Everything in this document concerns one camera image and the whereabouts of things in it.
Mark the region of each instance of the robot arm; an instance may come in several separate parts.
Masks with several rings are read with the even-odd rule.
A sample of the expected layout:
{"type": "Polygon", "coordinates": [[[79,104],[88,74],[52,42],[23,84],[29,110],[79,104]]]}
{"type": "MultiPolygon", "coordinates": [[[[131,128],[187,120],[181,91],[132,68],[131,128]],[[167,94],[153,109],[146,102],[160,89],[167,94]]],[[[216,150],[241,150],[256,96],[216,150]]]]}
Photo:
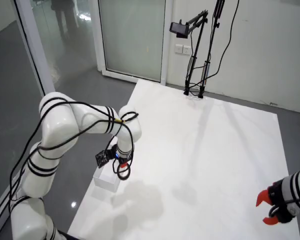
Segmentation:
{"type": "MultiPolygon", "coordinates": [[[[47,94],[40,102],[41,117],[54,104],[59,102],[73,102],[74,100],[68,96],[52,92],[47,94]]],[[[60,158],[72,148],[78,137],[75,137],[60,147],[50,149],[50,147],[58,146],[66,140],[77,135],[80,131],[92,126],[86,132],[90,134],[112,134],[117,136],[117,153],[121,158],[127,158],[132,152],[132,139],[135,143],[141,137],[141,127],[138,119],[133,119],[125,123],[129,128],[122,127],[115,121],[119,121],[122,117],[128,119],[131,117],[130,112],[134,112],[131,106],[124,106],[119,115],[111,107],[93,106],[92,109],[88,105],[83,104],[63,104],[54,107],[45,116],[42,122],[42,141],[32,147],[39,148],[33,156],[28,160],[25,174],[22,179],[22,189],[27,196],[32,198],[41,198],[48,193],[54,180],[55,173],[58,169],[60,158]]]]}
{"type": "Polygon", "coordinates": [[[272,186],[261,191],[256,206],[262,202],[273,206],[269,217],[263,219],[265,224],[289,223],[300,213],[300,171],[274,182],[272,186]]]}
{"type": "Polygon", "coordinates": [[[47,94],[40,102],[39,111],[43,119],[42,140],[31,149],[17,192],[18,200],[11,204],[12,237],[14,240],[65,240],[66,234],[59,234],[46,215],[42,200],[52,186],[61,157],[76,144],[82,132],[112,134],[117,136],[117,144],[96,156],[97,165],[102,167],[115,157],[121,172],[129,170],[125,175],[118,173],[125,180],[130,175],[127,162],[132,160],[141,127],[131,106],[122,107],[117,114],[111,107],[75,102],[59,92],[47,94]]]}

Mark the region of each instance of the black cable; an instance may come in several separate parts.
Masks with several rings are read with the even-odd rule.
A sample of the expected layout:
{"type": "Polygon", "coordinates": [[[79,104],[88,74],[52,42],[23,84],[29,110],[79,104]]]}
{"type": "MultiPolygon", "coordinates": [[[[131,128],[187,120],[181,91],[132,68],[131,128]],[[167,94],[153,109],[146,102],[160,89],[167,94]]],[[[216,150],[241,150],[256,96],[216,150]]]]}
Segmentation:
{"type": "Polygon", "coordinates": [[[192,33],[193,33],[193,31],[190,33],[190,38],[191,38],[191,51],[192,51],[191,57],[194,55],[194,45],[193,45],[193,42],[192,42],[192,33]]]}
{"type": "Polygon", "coordinates": [[[215,74],[212,74],[211,76],[208,76],[206,79],[209,79],[209,78],[212,78],[213,76],[217,75],[219,70],[220,70],[220,67],[221,67],[221,63],[222,63],[222,59],[224,58],[224,55],[231,43],[231,38],[232,38],[232,28],[234,26],[234,21],[235,21],[235,18],[236,18],[236,14],[237,14],[237,11],[238,11],[238,7],[239,7],[239,2],[240,0],[238,0],[237,4],[236,4],[236,8],[235,8],[235,12],[234,12],[234,15],[233,15],[233,19],[232,19],[232,22],[231,22],[231,27],[230,27],[230,38],[229,38],[229,42],[227,44],[227,46],[225,47],[223,53],[222,53],[222,56],[221,56],[221,59],[220,59],[220,62],[219,62],[219,67],[218,67],[218,70],[216,71],[215,74]]]}

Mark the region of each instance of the door frame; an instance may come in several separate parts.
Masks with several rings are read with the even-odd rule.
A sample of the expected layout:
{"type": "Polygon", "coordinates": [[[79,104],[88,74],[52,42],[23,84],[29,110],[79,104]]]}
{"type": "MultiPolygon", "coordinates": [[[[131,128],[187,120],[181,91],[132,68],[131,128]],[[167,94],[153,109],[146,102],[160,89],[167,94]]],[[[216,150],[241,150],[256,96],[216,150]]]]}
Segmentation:
{"type": "MultiPolygon", "coordinates": [[[[91,9],[91,23],[93,28],[94,46],[96,51],[98,70],[102,72],[102,75],[104,76],[136,83],[138,79],[140,79],[141,77],[118,73],[107,69],[104,40],[103,40],[103,33],[101,27],[99,0],[90,0],[89,2],[90,2],[90,9],[91,9]]],[[[170,48],[169,29],[172,20],[172,12],[173,12],[173,0],[165,0],[161,76],[160,76],[160,84],[164,86],[167,83],[167,76],[168,76],[168,62],[169,62],[169,48],[170,48]]]]}
{"type": "MultiPolygon", "coordinates": [[[[10,2],[40,94],[43,97],[47,93],[55,92],[55,86],[30,0],[10,0],[10,2]]],[[[12,180],[12,184],[16,182],[16,176],[19,176],[19,173],[20,172],[16,173],[12,180]]],[[[0,230],[10,216],[8,208],[3,211],[4,206],[8,203],[9,190],[10,187],[8,186],[0,196],[0,214],[2,212],[0,217],[0,230]]]]}

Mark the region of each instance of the reflective floor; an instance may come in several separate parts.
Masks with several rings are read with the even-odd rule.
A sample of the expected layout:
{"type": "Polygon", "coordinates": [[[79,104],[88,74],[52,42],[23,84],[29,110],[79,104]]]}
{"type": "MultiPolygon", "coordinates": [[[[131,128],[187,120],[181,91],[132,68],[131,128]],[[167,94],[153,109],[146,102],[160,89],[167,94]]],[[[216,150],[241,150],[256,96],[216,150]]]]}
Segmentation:
{"type": "Polygon", "coordinates": [[[69,79],[97,67],[89,1],[35,0],[31,5],[54,87],[60,91],[69,79]]]}

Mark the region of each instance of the gray floor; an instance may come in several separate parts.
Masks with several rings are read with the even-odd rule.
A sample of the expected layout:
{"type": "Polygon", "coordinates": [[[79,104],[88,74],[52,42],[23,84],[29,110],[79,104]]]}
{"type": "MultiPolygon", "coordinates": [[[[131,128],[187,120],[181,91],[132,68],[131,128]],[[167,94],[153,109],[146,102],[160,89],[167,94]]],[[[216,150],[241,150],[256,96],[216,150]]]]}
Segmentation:
{"type": "MultiPolygon", "coordinates": [[[[0,33],[0,191],[8,185],[8,174],[14,163],[11,159],[15,160],[16,156],[19,156],[39,119],[37,106],[40,94],[33,80],[34,75],[28,57],[22,48],[21,38],[16,37],[19,35],[15,23],[0,33]]],[[[84,51],[73,48],[73,43],[73,41],[66,43],[67,54],[65,56],[61,54],[52,64],[54,68],[57,66],[57,74],[62,73],[60,76],[66,76],[58,78],[57,90],[76,100],[112,106],[118,111],[128,102],[135,85],[103,77],[95,67],[89,65],[93,59],[89,57],[85,61],[82,57],[85,56],[82,54],[84,51]],[[78,61],[75,60],[78,67],[75,74],[69,72],[71,67],[64,65],[65,60],[70,58],[69,54],[79,56],[78,61]]],[[[212,93],[206,95],[276,113],[288,171],[292,174],[300,170],[300,113],[212,93]]],[[[108,135],[84,135],[63,157],[54,185],[44,198],[46,212],[60,230],[66,232],[70,227],[96,169],[95,154],[105,147],[109,138],[108,135]],[[77,202],[77,208],[71,208],[72,202],[77,202]]],[[[10,239],[12,239],[11,225],[10,221],[7,221],[0,232],[0,240],[10,239]]]]}
{"type": "Polygon", "coordinates": [[[17,23],[0,32],[0,196],[36,127],[41,99],[17,23]]]}

